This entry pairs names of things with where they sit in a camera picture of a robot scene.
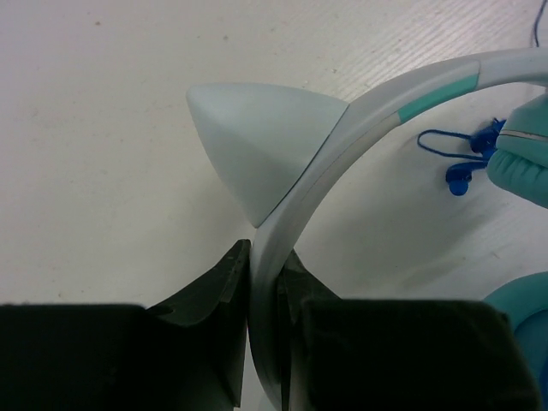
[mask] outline cat ear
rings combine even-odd
[[[219,178],[259,227],[297,182],[348,107],[337,98],[263,84],[205,84],[188,108]]]

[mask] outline headphone ear cup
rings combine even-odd
[[[548,208],[548,169],[546,167],[532,163],[512,152],[497,150],[489,159],[487,175],[503,190]]]

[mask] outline earphone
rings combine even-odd
[[[423,150],[432,152],[442,157],[473,160],[466,163],[453,164],[445,172],[445,181],[447,182],[449,190],[453,195],[461,196],[468,191],[468,184],[472,181],[472,173],[475,170],[483,170],[487,168],[489,159],[497,150],[495,147],[497,144],[497,138],[505,123],[505,120],[499,121],[498,119],[493,118],[487,127],[482,128],[472,135],[437,129],[428,129],[417,136],[417,146]],[[480,156],[458,154],[453,152],[441,152],[431,148],[421,141],[421,138],[427,134],[438,134],[465,140],[469,144],[470,150],[480,154]]]
[[[496,51],[434,63],[350,104],[282,86],[189,89],[188,106],[207,155],[257,228],[249,336],[259,379],[275,405],[281,401],[272,327],[276,278],[316,207],[350,165],[393,128],[445,101],[512,82],[548,85],[548,51]],[[548,206],[546,118],[546,96],[515,110],[487,166],[498,186],[542,206]]]

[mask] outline blue round object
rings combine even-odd
[[[511,281],[485,298],[509,316],[515,339],[539,382],[545,409],[548,406],[548,272]]]
[[[449,182],[449,190],[453,195],[464,195],[468,191],[468,182],[464,180],[453,180]]]

